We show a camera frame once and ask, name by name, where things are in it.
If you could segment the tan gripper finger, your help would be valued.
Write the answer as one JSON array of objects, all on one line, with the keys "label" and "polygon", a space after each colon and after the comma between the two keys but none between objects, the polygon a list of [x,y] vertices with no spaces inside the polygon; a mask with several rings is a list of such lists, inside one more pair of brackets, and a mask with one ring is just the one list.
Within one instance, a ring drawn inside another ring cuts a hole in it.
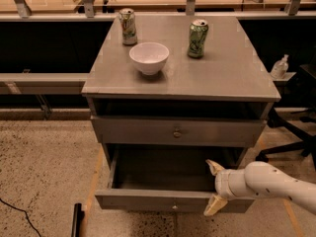
[{"label": "tan gripper finger", "polygon": [[209,159],[206,160],[206,164],[208,165],[210,173],[213,176],[216,176],[220,171],[222,171],[224,169],[223,166],[221,166],[217,162],[214,162],[214,161],[209,160]]},{"label": "tan gripper finger", "polygon": [[222,209],[227,203],[228,203],[228,200],[226,198],[221,197],[220,195],[213,195],[209,199],[208,204],[203,212],[203,215],[213,216],[220,209]]}]

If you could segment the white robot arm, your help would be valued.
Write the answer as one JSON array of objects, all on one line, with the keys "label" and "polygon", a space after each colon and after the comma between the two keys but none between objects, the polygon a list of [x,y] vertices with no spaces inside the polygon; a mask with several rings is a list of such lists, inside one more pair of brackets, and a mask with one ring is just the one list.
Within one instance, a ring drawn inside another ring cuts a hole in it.
[{"label": "white robot arm", "polygon": [[203,212],[212,216],[230,200],[245,198],[285,198],[309,212],[316,213],[316,185],[288,176],[266,162],[256,161],[244,169],[225,169],[207,159],[216,193]]}]

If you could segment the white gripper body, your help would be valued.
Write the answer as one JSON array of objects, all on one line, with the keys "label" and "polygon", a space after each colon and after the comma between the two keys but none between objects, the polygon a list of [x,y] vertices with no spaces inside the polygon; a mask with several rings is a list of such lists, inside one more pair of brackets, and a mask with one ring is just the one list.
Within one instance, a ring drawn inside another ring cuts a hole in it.
[{"label": "white gripper body", "polygon": [[250,189],[245,180],[245,170],[224,169],[215,177],[217,193],[227,200],[252,198],[255,192]]}]

